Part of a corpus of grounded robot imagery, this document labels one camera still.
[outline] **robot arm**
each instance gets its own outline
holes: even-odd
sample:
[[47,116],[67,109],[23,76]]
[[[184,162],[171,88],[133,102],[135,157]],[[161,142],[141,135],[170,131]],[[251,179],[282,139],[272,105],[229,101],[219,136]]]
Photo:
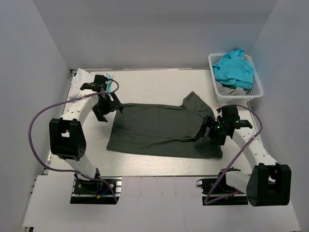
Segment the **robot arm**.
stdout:
[[[93,83],[85,83],[81,87],[80,96],[94,92],[106,91],[108,78],[96,75]],[[122,105],[117,96],[94,95],[75,102],[60,118],[53,118],[49,123],[51,152],[65,160],[73,169],[91,178],[99,177],[99,171],[94,167],[87,155],[86,140],[82,125],[90,113],[94,111],[99,121],[107,122],[104,115],[119,109]]]
[[[247,120],[241,120],[237,107],[228,105],[222,107],[222,116],[217,120],[211,117],[204,119],[197,138],[205,134],[218,144],[224,145],[226,136],[230,136],[239,147],[243,147],[255,134],[252,125]],[[251,174],[241,170],[231,169],[221,180],[221,186],[228,185],[247,195],[253,206],[287,205],[290,200],[291,169],[281,165],[272,158],[262,144],[254,139],[243,151],[251,168]]]

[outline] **basket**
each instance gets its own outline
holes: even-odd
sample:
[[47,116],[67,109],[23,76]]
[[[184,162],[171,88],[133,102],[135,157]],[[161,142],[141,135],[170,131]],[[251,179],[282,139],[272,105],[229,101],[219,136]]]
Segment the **basket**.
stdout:
[[216,80],[215,80],[214,74],[213,74],[212,65],[219,62],[223,55],[225,55],[225,53],[210,54],[208,56],[209,66],[211,68],[212,82],[213,82],[214,90],[215,90],[216,95],[217,95],[217,101],[219,103],[241,103],[241,102],[249,102],[254,98],[262,97],[263,96],[263,90],[262,90],[261,82],[260,82],[260,79],[259,79],[256,71],[255,71],[253,62],[252,62],[250,56],[248,56],[248,55],[244,55],[245,60],[250,61],[253,68],[254,68],[254,78],[253,78],[252,89],[248,90],[246,92],[246,95],[238,95],[238,96],[225,96],[225,95],[221,95],[218,92]]

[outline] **table surface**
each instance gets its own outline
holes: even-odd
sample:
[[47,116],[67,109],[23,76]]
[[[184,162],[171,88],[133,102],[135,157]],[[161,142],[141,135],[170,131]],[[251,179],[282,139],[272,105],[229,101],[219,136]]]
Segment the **table surface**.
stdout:
[[[117,95],[122,103],[180,105],[194,91],[212,109],[219,107],[207,70],[122,71],[114,74],[120,84]],[[246,110],[241,118],[250,120]],[[74,176],[49,172],[38,176],[30,198],[24,227],[34,232],[119,232],[119,231],[253,231],[300,230],[293,206],[252,207],[202,206],[198,176],[217,175],[239,151],[230,139],[222,147],[222,159],[183,159],[131,155],[106,150],[115,113],[108,123],[98,122],[91,112],[83,129],[87,154],[105,176],[123,177],[117,205],[70,204]],[[52,156],[54,168],[70,168]],[[234,165],[251,172],[242,155]],[[137,177],[130,175],[197,175],[191,177]]]
[[[216,100],[211,73],[209,70],[142,70],[112,71],[120,88],[116,92],[121,103],[146,103],[181,105],[183,99],[194,91],[214,111],[220,107]],[[249,111],[239,108],[241,119],[253,124]],[[108,123],[98,122],[90,112],[83,124],[87,141],[86,154],[102,176],[204,176],[217,175],[225,168],[239,151],[239,147],[229,137],[222,146],[222,159],[191,159],[175,157],[159,157],[148,155],[132,155],[106,150],[112,131],[115,112],[106,115]],[[251,168],[244,155],[235,164],[245,173]],[[69,169],[70,166],[57,156],[51,156],[51,167]],[[49,172],[49,175],[62,173]]]

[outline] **gray wall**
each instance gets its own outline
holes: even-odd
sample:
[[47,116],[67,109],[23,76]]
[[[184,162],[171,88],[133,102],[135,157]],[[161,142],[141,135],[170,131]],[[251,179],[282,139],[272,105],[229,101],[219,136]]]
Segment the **gray wall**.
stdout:
[[251,56],[264,97],[252,103],[264,123],[263,143],[292,169],[291,200],[302,231],[309,231],[309,1],[279,0]]
[[277,0],[34,0],[71,69],[208,66],[249,51]]
[[[40,109],[64,99],[70,71],[31,0],[1,0],[0,24],[0,225],[16,232],[42,173],[28,145],[28,125]],[[59,111],[45,113],[33,131],[45,160],[48,122]]]

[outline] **garment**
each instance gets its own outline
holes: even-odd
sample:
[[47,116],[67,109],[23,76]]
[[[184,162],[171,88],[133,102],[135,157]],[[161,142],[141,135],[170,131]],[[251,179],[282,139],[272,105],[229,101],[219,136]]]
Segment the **garment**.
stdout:
[[220,82],[216,81],[217,90],[219,94],[224,96],[243,96],[246,95],[246,91],[243,88],[227,88],[224,87]]
[[93,82],[95,76],[96,76],[95,73],[89,73],[86,70],[78,69],[76,75],[72,78],[68,98],[69,99],[77,98],[83,83]]
[[253,86],[254,68],[250,61],[245,60],[242,49],[229,51],[212,68],[215,79],[221,84],[243,89]]
[[222,158],[220,146],[208,135],[193,138],[212,109],[191,92],[181,106],[123,104],[117,111],[108,150],[124,153],[183,158]]

